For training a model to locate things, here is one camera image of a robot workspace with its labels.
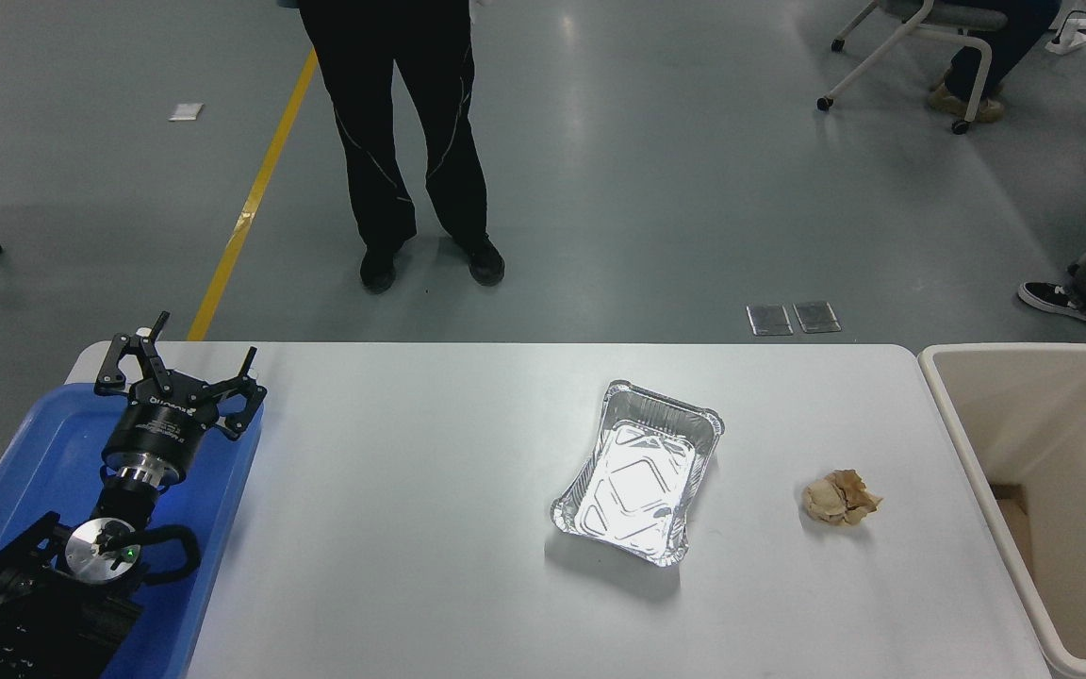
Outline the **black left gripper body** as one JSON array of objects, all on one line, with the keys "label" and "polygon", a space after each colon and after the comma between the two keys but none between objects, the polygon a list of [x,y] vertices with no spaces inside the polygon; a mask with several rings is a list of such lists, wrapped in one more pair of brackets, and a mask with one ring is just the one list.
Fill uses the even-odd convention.
[{"label": "black left gripper body", "polygon": [[110,469],[156,460],[164,465],[164,480],[187,477],[200,443],[220,416],[223,397],[184,373],[171,373],[171,386],[165,391],[150,378],[130,388],[128,405],[102,452]]}]

